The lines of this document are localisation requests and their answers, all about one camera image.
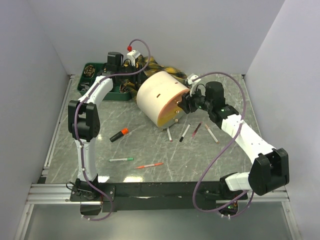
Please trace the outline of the round cream drawer organizer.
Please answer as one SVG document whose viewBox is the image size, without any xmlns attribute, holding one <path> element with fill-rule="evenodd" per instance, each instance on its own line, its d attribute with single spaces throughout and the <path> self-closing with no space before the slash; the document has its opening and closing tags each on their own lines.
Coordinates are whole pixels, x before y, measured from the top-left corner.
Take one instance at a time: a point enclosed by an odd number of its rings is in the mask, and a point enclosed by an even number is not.
<svg viewBox="0 0 320 240">
<path fill-rule="evenodd" d="M 178 106 L 189 89 L 165 71 L 149 77 L 139 88 L 139 109 L 160 129 L 177 123 L 185 112 Z"/>
</svg>

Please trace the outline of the red translucent pen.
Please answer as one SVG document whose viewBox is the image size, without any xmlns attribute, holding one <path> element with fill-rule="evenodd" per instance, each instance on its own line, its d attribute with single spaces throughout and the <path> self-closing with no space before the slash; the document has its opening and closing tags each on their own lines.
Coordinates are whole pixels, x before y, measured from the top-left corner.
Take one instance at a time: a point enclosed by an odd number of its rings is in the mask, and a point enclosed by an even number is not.
<svg viewBox="0 0 320 240">
<path fill-rule="evenodd" d="M 194 132 L 192 133 L 191 137 L 194 138 L 196 133 L 198 132 L 199 128 L 201 127 L 202 125 L 202 121 L 197 125 L 197 127 L 195 128 Z"/>
</svg>

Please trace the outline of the black orange highlighter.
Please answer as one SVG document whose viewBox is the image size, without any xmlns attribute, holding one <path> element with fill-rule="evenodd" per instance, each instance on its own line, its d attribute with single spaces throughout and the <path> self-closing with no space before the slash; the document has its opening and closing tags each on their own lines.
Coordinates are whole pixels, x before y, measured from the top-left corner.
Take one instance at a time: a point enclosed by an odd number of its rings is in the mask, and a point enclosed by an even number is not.
<svg viewBox="0 0 320 240">
<path fill-rule="evenodd" d="M 129 130 L 127 128 L 123 128 L 122 130 L 117 132 L 115 135 L 110 137 L 109 140 L 113 143 L 114 141 L 116 141 L 116 140 L 120 139 L 121 137 L 123 137 L 124 135 L 126 135 L 128 132 L 129 132 Z"/>
</svg>

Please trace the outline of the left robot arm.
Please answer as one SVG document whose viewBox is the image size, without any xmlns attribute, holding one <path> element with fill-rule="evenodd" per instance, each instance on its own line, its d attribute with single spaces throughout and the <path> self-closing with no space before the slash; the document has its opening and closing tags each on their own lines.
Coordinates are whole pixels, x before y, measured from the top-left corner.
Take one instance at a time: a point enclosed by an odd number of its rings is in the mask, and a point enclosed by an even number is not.
<svg viewBox="0 0 320 240">
<path fill-rule="evenodd" d="M 115 88 L 132 83 L 136 90 L 142 84 L 141 74 L 147 60 L 137 50 L 129 49 L 126 55 L 111 51 L 106 63 L 87 65 L 81 81 L 87 87 L 78 99 L 67 106 L 68 131 L 76 144 L 78 173 L 72 193 L 88 201 L 102 198 L 95 164 L 95 143 L 100 132 L 98 107 Z"/>
</svg>

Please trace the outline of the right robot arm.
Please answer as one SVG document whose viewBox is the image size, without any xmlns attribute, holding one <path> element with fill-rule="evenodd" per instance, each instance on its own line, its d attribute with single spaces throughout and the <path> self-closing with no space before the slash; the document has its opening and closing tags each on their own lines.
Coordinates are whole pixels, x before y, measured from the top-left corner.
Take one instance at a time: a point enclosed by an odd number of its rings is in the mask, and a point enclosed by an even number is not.
<svg viewBox="0 0 320 240">
<path fill-rule="evenodd" d="M 218 81 L 205 84 L 205 93 L 198 89 L 198 81 L 189 81 L 191 89 L 182 95 L 178 106 L 187 114 L 198 109 L 208 113 L 219 129 L 235 139 L 250 159 L 249 172 L 232 173 L 222 179 L 220 196 L 231 199 L 237 191 L 254 191 L 262 196 L 290 182 L 289 155 L 264 141 L 233 106 L 226 103 L 224 88 Z"/>
</svg>

